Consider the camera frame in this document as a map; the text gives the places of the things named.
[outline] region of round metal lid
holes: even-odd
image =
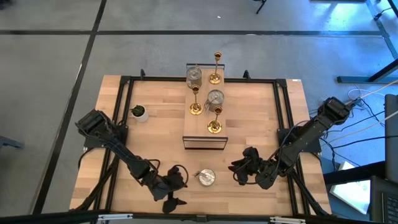
[[[210,169],[204,169],[198,173],[199,182],[204,187],[211,186],[216,180],[216,174]]]
[[[224,93],[219,90],[211,90],[207,99],[212,104],[220,104],[224,102]]]
[[[190,67],[187,70],[187,77],[189,79],[195,80],[201,77],[201,70],[199,67]]]

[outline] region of white pot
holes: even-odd
[[[142,106],[142,107],[144,108],[144,114],[143,115],[137,117],[133,113],[131,113],[132,116],[140,123],[143,123],[143,122],[147,121],[148,117],[149,117],[148,116],[148,112],[147,112],[147,108],[145,108],[145,106]]]

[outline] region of clear glass jar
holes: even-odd
[[[187,69],[187,85],[192,88],[193,85],[201,87],[201,70],[199,67],[190,67]]]

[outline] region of green plant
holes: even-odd
[[[144,112],[145,112],[145,108],[141,105],[137,105],[133,109],[131,109],[131,113],[136,117],[142,116],[144,114]]]

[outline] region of silver object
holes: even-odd
[[[205,109],[214,112],[216,106],[223,106],[224,103],[224,93],[219,90],[211,90],[207,95],[207,100],[205,103]]]
[[[216,180],[216,174],[211,169],[204,169],[200,172],[197,172],[195,177],[199,177],[199,183],[204,187],[211,186]]]
[[[106,214],[98,215],[98,221],[132,219],[133,214]]]
[[[187,69],[187,85],[189,88],[193,85],[201,87],[201,70],[198,66]]]
[[[269,223],[305,224],[305,220],[298,218],[270,217]]]

